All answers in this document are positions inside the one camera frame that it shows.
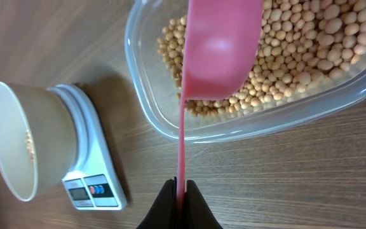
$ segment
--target bowl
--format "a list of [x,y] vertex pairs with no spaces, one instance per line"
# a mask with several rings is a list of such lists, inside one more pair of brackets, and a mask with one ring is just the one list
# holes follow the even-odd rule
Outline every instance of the bowl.
[[17,199],[59,183],[76,154],[72,118],[54,93],[0,82],[0,172]]
[[[125,32],[125,53],[142,110],[162,135],[179,136],[178,92],[156,53],[156,39],[171,18],[187,13],[187,0],[136,1]],[[366,55],[342,78],[282,104],[264,104],[246,113],[198,118],[185,115],[186,142],[224,142],[255,137],[321,118],[366,98]]]

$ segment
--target wooden table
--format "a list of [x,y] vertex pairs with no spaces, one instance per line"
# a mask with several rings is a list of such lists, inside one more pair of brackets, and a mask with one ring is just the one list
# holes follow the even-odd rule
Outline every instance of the wooden table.
[[[0,1],[0,80],[89,83],[130,203],[77,211],[61,184],[19,202],[0,175],[0,228],[135,228],[175,174],[177,144],[147,122],[126,66],[132,4]],[[189,145],[187,164],[224,228],[366,228],[366,100],[276,134]]]

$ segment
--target pink scoop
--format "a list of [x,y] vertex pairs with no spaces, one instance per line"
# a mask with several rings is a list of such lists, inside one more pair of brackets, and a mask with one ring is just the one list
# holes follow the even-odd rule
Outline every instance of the pink scoop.
[[180,102],[177,210],[185,193],[184,104],[221,100],[251,70],[262,22],[262,0],[189,0]]

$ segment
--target beige cup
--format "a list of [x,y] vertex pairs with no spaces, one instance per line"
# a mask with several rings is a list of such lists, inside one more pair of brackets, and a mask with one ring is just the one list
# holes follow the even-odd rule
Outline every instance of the beige cup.
[[76,130],[57,95],[0,82],[0,171],[19,200],[60,182],[76,154]]

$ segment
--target clear plastic container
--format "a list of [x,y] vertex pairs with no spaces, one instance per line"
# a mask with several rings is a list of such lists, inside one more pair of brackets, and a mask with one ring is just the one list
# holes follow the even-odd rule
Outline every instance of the clear plastic container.
[[[179,101],[156,39],[171,18],[187,13],[187,0],[136,0],[126,25],[125,52],[140,105],[152,126],[178,138]],[[224,142],[264,135],[321,118],[366,98],[366,55],[342,79],[282,104],[200,118],[185,115],[186,142]]]

